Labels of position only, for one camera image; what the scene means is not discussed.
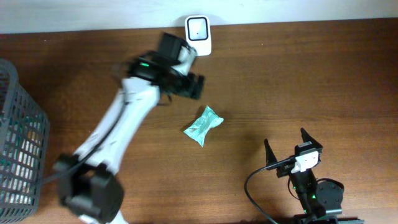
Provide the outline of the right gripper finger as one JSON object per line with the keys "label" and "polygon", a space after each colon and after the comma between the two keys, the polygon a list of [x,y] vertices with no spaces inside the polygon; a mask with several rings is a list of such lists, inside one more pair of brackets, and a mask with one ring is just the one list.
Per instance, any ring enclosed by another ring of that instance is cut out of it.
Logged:
{"label": "right gripper finger", "polygon": [[269,145],[268,139],[264,140],[264,147],[266,152],[266,167],[267,170],[271,170],[273,166],[278,162],[278,160],[276,159],[276,156],[273,153],[271,146]]}
{"label": "right gripper finger", "polygon": [[323,146],[317,140],[311,137],[311,135],[309,135],[309,133],[307,133],[307,131],[304,128],[301,128],[300,132],[302,135],[303,142],[310,142],[308,146],[311,146],[313,149],[316,149],[317,151],[323,150]]}

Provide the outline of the mint green snack packet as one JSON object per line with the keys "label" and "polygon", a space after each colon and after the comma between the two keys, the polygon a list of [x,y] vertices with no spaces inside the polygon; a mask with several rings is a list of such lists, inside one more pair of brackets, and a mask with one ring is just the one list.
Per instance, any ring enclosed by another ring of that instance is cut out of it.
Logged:
{"label": "mint green snack packet", "polygon": [[223,121],[223,118],[219,117],[209,106],[206,106],[201,116],[183,132],[203,147],[209,130],[219,126]]}

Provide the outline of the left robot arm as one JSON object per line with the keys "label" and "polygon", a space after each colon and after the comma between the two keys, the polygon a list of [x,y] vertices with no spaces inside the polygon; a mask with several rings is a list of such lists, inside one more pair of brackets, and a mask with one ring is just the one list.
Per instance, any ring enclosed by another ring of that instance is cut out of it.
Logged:
{"label": "left robot arm", "polygon": [[205,78],[190,71],[197,56],[190,41],[164,33],[157,50],[117,69],[119,89],[111,106],[86,141],[53,167],[61,206],[84,223],[125,223],[117,174],[128,145],[162,95],[200,99]]}

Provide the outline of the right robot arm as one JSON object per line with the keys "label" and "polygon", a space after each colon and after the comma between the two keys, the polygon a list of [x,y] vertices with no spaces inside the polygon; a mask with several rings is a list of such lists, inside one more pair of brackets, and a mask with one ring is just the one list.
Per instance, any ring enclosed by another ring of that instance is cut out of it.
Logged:
{"label": "right robot arm", "polygon": [[294,154],[277,160],[268,140],[264,141],[267,170],[276,170],[278,178],[288,177],[304,213],[294,215],[294,223],[364,223],[359,218],[340,218],[343,213],[344,185],[333,179],[315,177],[312,169],[321,162],[323,146],[303,128],[303,143],[294,147]]}

